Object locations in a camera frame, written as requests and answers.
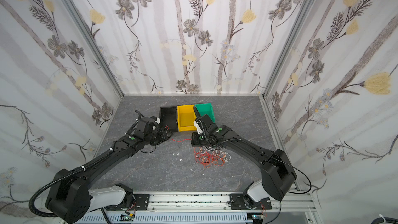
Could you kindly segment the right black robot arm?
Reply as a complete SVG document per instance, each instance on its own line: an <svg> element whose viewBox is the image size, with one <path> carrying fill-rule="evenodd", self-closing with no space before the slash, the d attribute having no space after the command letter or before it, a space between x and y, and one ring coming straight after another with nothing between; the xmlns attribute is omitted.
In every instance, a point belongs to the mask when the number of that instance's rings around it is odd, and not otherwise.
<svg viewBox="0 0 398 224"><path fill-rule="evenodd" d="M194 125L197 128L192 133L193 147L206 147L213 151L231 150L255 164L261 172L261 179L251 183L241 194L242 203L231 200L231 208L256 209L270 198L281 201L285 197L295 183L299 169L291 164L283 150L273 151L256 145L230 127L217 126L208 115L201 115L196 106L193 111L196 116Z"/></svg>

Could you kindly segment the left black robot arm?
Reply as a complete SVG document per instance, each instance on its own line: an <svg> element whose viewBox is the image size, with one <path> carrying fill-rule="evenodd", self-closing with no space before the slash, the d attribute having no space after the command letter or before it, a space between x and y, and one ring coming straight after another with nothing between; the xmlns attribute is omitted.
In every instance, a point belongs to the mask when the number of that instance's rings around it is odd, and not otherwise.
<svg viewBox="0 0 398 224"><path fill-rule="evenodd" d="M157 147L173 136L160 126L157 117L138 115L127 133L113 142L99 157L71 171L63 169L53 181L41 187L29 200L29 210L36 216L59 217L68 224L79 221L86 213L116 206L130 209L136 204L133 189L123 184L93 190L92 186L122 161L151 145Z"/></svg>

